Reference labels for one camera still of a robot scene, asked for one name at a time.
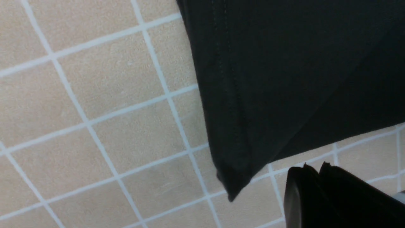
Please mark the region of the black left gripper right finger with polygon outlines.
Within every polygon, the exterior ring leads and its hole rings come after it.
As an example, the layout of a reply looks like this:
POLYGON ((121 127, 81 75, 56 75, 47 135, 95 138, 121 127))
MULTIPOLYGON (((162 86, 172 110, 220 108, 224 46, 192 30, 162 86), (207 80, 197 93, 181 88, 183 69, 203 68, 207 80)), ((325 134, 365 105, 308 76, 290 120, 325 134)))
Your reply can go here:
POLYGON ((350 228, 403 228, 404 204, 338 166, 323 163, 326 192, 350 228))

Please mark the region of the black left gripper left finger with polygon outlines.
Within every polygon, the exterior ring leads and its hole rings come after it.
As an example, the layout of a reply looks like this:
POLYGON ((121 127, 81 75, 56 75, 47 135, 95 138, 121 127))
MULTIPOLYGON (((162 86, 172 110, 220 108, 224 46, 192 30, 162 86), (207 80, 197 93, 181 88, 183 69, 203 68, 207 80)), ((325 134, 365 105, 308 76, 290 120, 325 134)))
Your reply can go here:
POLYGON ((336 211, 309 165, 288 170, 283 207, 287 228, 336 227, 336 211))

